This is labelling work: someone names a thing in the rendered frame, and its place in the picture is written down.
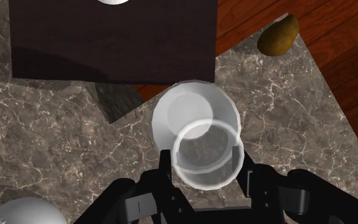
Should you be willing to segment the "white bowl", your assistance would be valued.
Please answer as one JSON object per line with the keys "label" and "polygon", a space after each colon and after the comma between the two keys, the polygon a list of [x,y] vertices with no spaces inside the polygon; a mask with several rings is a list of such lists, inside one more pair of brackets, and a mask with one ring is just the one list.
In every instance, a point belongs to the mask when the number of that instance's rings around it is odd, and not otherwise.
{"label": "white bowl", "polygon": [[231,98],[213,83],[189,80],[168,89],[157,102],[151,128],[158,150],[170,150],[179,132],[189,123],[221,120],[239,134],[240,115]]}

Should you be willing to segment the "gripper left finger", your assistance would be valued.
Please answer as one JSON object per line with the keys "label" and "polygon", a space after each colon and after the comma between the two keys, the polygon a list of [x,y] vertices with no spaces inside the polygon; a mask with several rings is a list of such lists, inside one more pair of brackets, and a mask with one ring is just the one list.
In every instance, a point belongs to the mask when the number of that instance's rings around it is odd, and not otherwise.
{"label": "gripper left finger", "polygon": [[195,224],[194,209],[172,184],[170,150],[161,151],[158,168],[138,182],[114,180],[74,224],[138,224],[148,216],[153,224]]}

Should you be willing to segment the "grey round object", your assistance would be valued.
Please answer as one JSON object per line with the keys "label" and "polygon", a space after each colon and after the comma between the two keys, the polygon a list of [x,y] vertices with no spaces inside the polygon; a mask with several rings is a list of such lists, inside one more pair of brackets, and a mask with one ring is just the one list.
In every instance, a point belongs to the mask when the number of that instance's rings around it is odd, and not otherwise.
{"label": "grey round object", "polygon": [[0,224],[67,224],[67,220],[47,200],[23,197],[0,206]]}

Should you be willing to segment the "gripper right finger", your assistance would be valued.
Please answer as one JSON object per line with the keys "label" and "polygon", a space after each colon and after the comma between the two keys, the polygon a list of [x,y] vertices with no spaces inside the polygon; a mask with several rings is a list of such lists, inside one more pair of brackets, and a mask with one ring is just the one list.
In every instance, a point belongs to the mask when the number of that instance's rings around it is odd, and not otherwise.
{"label": "gripper right finger", "polygon": [[258,221],[284,224],[284,215],[298,224],[358,224],[358,199],[305,169],[279,174],[254,163],[244,149],[232,148],[241,166],[237,181]]}

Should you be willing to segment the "clear glass cup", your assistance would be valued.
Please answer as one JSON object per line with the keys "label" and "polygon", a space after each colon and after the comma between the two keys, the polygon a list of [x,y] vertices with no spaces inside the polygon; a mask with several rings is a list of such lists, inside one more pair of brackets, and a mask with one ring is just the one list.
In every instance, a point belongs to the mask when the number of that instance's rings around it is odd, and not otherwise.
{"label": "clear glass cup", "polygon": [[231,183],[244,158],[238,132],[228,123],[211,118],[187,124],[171,149],[176,174],[198,190],[216,190]]}

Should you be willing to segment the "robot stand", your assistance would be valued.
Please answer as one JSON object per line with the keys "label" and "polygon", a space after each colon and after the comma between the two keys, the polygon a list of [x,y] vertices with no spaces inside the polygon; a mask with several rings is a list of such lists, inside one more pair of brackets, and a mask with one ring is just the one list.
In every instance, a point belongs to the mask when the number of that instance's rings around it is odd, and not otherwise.
{"label": "robot stand", "polygon": [[217,0],[8,0],[12,74],[168,85],[214,81]]}

